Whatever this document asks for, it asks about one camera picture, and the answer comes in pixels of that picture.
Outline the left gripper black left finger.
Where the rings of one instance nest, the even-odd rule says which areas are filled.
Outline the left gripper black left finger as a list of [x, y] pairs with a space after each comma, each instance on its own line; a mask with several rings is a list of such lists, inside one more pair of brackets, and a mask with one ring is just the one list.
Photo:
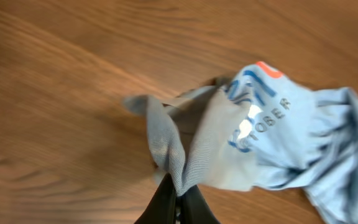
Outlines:
[[166, 174], [143, 214], [135, 224], [175, 224], [176, 191], [170, 174]]

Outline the light blue printed t-shirt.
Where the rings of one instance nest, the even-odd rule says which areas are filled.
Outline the light blue printed t-shirt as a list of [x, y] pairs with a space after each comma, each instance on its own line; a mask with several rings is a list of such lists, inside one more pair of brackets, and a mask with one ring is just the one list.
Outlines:
[[358, 96], [309, 90], [264, 62], [170, 101], [128, 97], [144, 116], [158, 178], [189, 205], [203, 184], [223, 190], [302, 188], [326, 223], [358, 223]]

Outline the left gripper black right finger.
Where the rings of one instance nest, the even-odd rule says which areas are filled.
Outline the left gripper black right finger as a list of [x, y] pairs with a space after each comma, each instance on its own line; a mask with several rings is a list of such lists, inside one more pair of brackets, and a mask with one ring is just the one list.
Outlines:
[[181, 224], [220, 224], [195, 185], [180, 197]]

